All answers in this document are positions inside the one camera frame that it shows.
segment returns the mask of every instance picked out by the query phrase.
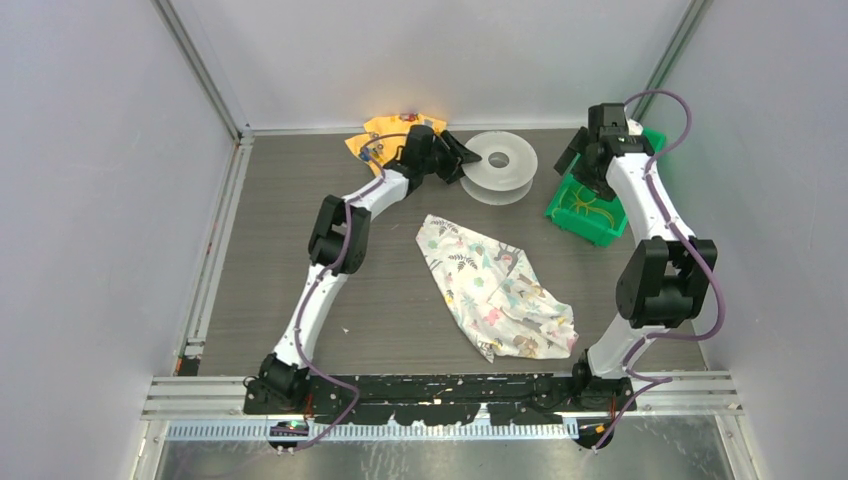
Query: green plastic crate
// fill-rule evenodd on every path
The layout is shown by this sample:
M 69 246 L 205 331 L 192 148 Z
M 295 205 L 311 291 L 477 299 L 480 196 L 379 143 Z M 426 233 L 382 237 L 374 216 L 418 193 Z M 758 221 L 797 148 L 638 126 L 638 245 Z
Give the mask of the green plastic crate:
M 665 135 L 645 129 L 654 150 L 665 145 Z M 597 198 L 591 190 L 580 184 L 571 174 L 562 179 L 556 195 L 551 200 L 545 216 L 563 230 L 574 232 L 600 247 L 608 247 L 627 228 L 627 215 L 621 200 L 612 202 Z

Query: light gray wall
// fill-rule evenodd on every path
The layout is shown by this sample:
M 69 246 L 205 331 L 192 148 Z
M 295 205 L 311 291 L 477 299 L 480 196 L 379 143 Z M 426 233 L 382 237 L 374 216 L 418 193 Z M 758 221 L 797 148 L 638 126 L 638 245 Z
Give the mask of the light gray wall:
M 729 304 L 703 348 L 733 373 L 780 479 L 848 468 L 846 25 L 844 1 L 715 2 L 668 82 L 695 126 L 661 174 L 718 244 Z M 645 124 L 674 136 L 681 119 L 658 99 Z
M 115 480 L 232 143 L 148 0 L 0 25 L 0 478 Z
M 689 2 L 174 3 L 230 109 L 254 129 L 300 129 L 410 111 L 579 126 L 590 105 L 645 86 Z

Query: gray wooden floor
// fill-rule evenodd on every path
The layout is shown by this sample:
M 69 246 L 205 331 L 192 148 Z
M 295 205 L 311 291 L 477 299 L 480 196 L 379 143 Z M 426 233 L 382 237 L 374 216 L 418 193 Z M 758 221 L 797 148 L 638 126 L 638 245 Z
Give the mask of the gray wooden floor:
M 614 286 L 633 250 L 629 231 L 609 248 L 564 232 L 544 216 L 561 177 L 553 164 L 573 131 L 515 132 L 539 156 L 533 188 L 521 201 L 492 207 L 459 183 L 432 176 L 371 225 L 368 257 L 324 324 L 315 363 L 328 373 L 540 372 L 571 369 L 568 360 L 496 357 L 489 364 L 454 323 L 415 243 L 428 213 L 523 248 L 542 286 L 574 308 L 576 350 L 592 345 L 615 315 Z M 473 133 L 459 132 L 461 141 Z M 255 374 L 283 333 L 303 288 L 307 241 L 321 200 L 350 193 L 370 171 L 345 135 L 256 140 L 224 263 L 201 375 Z M 688 322 L 682 328 L 691 331 Z M 700 369 L 695 344 L 657 342 L 645 370 Z

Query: floral cloth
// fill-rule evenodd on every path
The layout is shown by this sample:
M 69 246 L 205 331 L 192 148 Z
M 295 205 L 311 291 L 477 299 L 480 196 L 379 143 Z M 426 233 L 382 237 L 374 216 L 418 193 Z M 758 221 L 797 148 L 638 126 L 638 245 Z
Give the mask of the floral cloth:
M 457 325 L 487 360 L 571 355 L 571 307 L 539 285 L 523 250 L 434 215 L 416 240 Z

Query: crumpled cloth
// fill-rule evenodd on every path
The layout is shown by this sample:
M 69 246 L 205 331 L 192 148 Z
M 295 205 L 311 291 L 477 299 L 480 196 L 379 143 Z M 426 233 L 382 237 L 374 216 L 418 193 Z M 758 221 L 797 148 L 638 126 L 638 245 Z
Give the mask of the crumpled cloth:
M 345 140 L 345 145 L 350 153 L 356 155 L 374 172 L 374 176 L 380 175 L 380 170 L 369 160 L 374 160 L 381 166 L 388 163 L 398 153 L 398 148 L 406 144 L 406 137 L 384 138 L 368 145 L 368 152 L 363 155 L 360 150 L 366 142 L 372 138 L 390 133 L 409 133 L 413 125 L 427 125 L 437 134 L 441 134 L 447 128 L 447 122 L 438 118 L 428 117 L 420 113 L 406 113 L 402 115 L 391 115 L 388 117 L 374 117 L 365 122 L 365 132 Z
M 571 355 L 571 306 L 539 285 L 523 250 L 434 215 L 416 241 L 456 324 L 489 362 Z

